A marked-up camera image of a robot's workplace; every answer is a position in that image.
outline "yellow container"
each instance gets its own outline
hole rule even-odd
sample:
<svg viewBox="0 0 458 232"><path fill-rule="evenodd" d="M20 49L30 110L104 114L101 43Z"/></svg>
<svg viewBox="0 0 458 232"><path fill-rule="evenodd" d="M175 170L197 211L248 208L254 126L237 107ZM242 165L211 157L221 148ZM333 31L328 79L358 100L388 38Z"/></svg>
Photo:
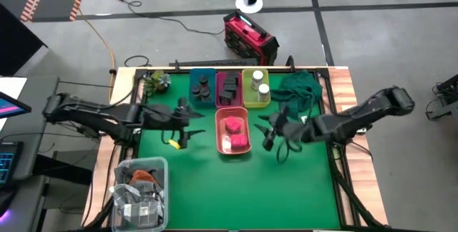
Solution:
<svg viewBox="0 0 458 232"><path fill-rule="evenodd" d="M264 74L262 83L269 85L269 72L267 69L244 69L242 71L243 106L246 108L267 107L271 103L271 93L269 92L266 101L258 101L258 91L251 87L251 79L254 71L261 71Z"/></svg>

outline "pink tray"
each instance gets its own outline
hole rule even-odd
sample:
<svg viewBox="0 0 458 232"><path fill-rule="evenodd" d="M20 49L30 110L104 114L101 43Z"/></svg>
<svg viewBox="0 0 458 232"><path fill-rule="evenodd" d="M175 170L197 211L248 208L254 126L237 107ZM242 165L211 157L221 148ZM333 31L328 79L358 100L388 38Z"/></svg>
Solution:
<svg viewBox="0 0 458 232"><path fill-rule="evenodd" d="M225 120L228 117L235 117L242 121L240 133L247 136L248 142L245 148L233 150L230 148L230 133L226 130ZM251 150L250 130L248 129L248 111L243 107L224 107L215 114L216 126L216 147L218 151L226 155L237 155L247 153Z"/></svg>
<svg viewBox="0 0 458 232"><path fill-rule="evenodd" d="M224 79L228 76L227 72L218 72L216 73L216 96L215 104L218 109L222 107L242 107L243 106L243 91L242 91L242 73L238 73L238 84L237 92L235 94L235 99L232 100L230 106L222 105L220 103L219 94L224 90Z"/></svg>

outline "white bottle cap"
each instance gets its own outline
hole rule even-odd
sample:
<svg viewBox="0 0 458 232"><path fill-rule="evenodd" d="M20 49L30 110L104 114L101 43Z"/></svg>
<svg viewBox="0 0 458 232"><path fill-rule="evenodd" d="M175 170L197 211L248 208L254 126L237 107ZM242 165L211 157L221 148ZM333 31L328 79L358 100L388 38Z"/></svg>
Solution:
<svg viewBox="0 0 458 232"><path fill-rule="evenodd" d="M256 80L260 80L264 77L264 74L259 71L259 70L256 70L253 72L253 78L256 79Z"/></svg>
<svg viewBox="0 0 458 232"><path fill-rule="evenodd" d="M269 93L269 86L267 84L261 84L259 85L258 91L261 94L268 94Z"/></svg>

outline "small plant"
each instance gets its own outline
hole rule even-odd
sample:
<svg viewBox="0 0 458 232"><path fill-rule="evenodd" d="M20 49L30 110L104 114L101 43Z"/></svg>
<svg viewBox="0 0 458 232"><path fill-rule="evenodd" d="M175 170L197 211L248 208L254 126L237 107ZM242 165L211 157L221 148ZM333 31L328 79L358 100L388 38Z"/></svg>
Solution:
<svg viewBox="0 0 458 232"><path fill-rule="evenodd" d="M172 84L169 74L165 74L163 70L157 70L150 77L145 79L145 92L148 97L154 93L164 93Z"/></svg>

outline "green towel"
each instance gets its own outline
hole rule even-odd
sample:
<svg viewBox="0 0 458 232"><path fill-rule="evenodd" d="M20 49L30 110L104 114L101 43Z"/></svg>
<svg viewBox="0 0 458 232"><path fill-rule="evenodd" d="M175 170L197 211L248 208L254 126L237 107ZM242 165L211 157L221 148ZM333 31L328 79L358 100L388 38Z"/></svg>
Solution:
<svg viewBox="0 0 458 232"><path fill-rule="evenodd" d="M305 112L321 99L322 89L312 74L298 71L284 77L280 88L271 90L271 99L278 102L280 108L287 105L289 116L298 120L299 112Z"/></svg>

